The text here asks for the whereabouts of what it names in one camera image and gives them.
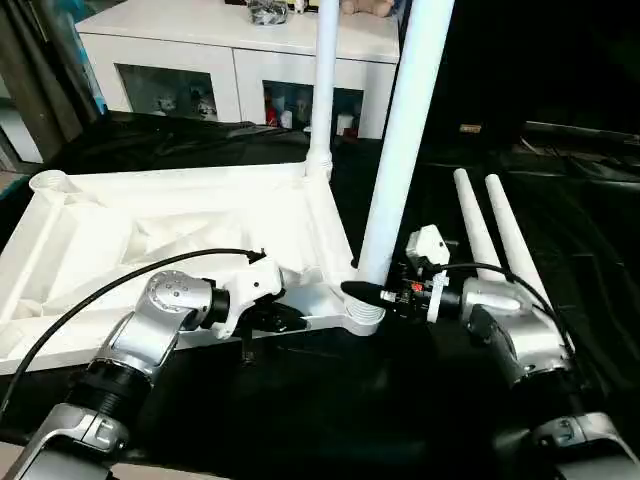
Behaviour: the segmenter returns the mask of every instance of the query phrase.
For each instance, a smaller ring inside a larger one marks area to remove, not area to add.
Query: black wire
[[[152,263],[151,265],[147,265],[145,267],[139,268],[138,270],[134,270],[131,273],[123,275],[122,277],[114,280],[113,282],[108,283],[104,287],[99,288],[98,290],[93,292],[91,295],[89,295],[87,298],[85,298],[80,303],[78,303],[71,310],[69,310],[67,313],[62,315],[53,325],[51,325],[47,329],[46,332],[42,334],[40,338],[38,338],[36,343],[34,343],[33,346],[29,349],[27,354],[24,356],[24,358],[20,362],[20,365],[18,365],[18,368],[16,369],[15,373],[13,374],[13,378],[11,379],[11,382],[9,383],[9,387],[7,388],[7,391],[4,394],[4,398],[2,399],[2,405],[0,405],[0,423],[2,423],[2,419],[4,418],[7,408],[9,407],[9,402],[11,401],[11,396],[13,395],[13,392],[16,389],[16,386],[24,376],[25,372],[29,368],[29,365],[31,364],[35,356],[38,354],[38,352],[44,346],[44,344],[47,343],[47,341],[53,336],[53,334],[56,333],[58,330],[60,330],[60,328],[62,328],[75,315],[77,315],[78,312],[80,312],[80,310],[82,310],[87,305],[96,301],[105,293],[110,292],[114,288],[122,285],[123,283],[128,282],[129,280],[139,277],[140,275],[144,275],[145,273],[149,273],[153,270],[164,267],[165,265],[169,265],[171,263],[179,262],[181,260],[186,260],[188,258],[200,257],[203,255],[245,255],[249,258],[250,262],[259,260],[260,258],[264,257],[264,253],[252,252],[250,250],[242,250],[238,248],[208,248],[205,250],[195,250],[193,252],[183,253],[181,255],[169,257],[164,260],[160,260],[158,262]]]

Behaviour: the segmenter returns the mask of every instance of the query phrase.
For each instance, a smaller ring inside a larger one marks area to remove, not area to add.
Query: white cylindrical leg
[[[311,145],[307,153],[307,174],[331,176],[331,114],[336,66],[336,43],[340,17],[339,0],[322,0],[316,37],[316,83],[311,110]]]
[[[61,193],[78,193],[80,190],[76,187],[69,176],[61,170],[45,170],[33,176],[29,180],[29,187],[34,192],[39,190],[53,190]]]
[[[456,182],[456,190],[458,190],[458,200],[460,201],[460,208],[462,209],[464,226],[467,230],[467,237],[469,237],[473,260],[499,267],[500,260],[491,241],[489,230],[487,230],[487,224],[484,223],[484,217],[482,216],[476,195],[473,192],[467,171],[464,168],[458,168],[453,172],[453,178]],[[501,273],[482,268],[478,269],[478,278],[495,282],[505,281],[504,275]]]
[[[533,263],[531,253],[529,253],[516,217],[513,214],[513,210],[511,210],[507,195],[504,193],[504,188],[502,188],[500,178],[497,175],[489,175],[485,182],[487,183],[493,214],[496,217],[496,223],[502,238],[502,245],[509,262],[509,269],[530,283],[548,302],[549,296]]]
[[[384,285],[438,76],[454,0],[414,0],[356,278]],[[359,325],[383,311],[349,298]]]

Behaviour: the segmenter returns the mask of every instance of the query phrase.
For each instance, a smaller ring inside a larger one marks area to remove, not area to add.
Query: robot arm
[[[640,478],[640,461],[611,419],[589,405],[567,346],[553,321],[532,304],[527,292],[511,283],[478,278],[465,280],[461,292],[435,278],[422,281],[423,263],[446,267],[448,254],[444,262],[435,261],[443,245],[437,238],[416,254],[420,242],[410,240],[407,256],[421,279],[404,279],[399,291],[365,282],[344,282],[342,289],[401,317],[425,321],[433,311],[432,297],[437,298],[438,309],[458,317],[496,358],[526,422],[526,438],[553,465],[552,478],[585,480],[605,478],[612,472],[620,479]],[[422,255],[429,262],[422,262]]]
[[[104,480],[181,331],[228,338],[255,301],[282,291],[265,257],[217,288],[178,271],[155,274],[113,329],[64,403],[56,405],[5,480]]]

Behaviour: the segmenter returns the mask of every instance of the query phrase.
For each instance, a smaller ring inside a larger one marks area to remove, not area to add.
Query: black tablecloth
[[[308,139],[169,118],[113,115],[68,145],[49,168],[69,174],[304,160]],[[381,145],[338,145],[332,190],[357,256]],[[640,446],[640,167],[464,146],[419,155],[396,258],[410,232],[436,223],[470,260],[453,170],[469,169],[494,239],[483,178],[501,176],[557,310],[598,365],[606,409]],[[30,198],[25,185],[0,203],[0,246]],[[440,478],[498,471],[491,443],[517,423],[496,366],[454,321],[427,330],[389,317],[368,338],[334,329],[173,354],[145,406],[130,461],[240,477]],[[64,399],[78,368],[25,378],[0,436],[24,442]],[[8,378],[0,379],[0,393]]]

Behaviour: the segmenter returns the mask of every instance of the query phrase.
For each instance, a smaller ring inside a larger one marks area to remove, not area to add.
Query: white cabinet
[[[111,110],[265,124],[292,112],[307,126],[317,14],[251,24],[223,0],[128,0],[76,25]],[[334,120],[381,138],[399,61],[395,18],[341,16]]]
[[[230,48],[110,35],[82,41],[110,110],[240,121]]]

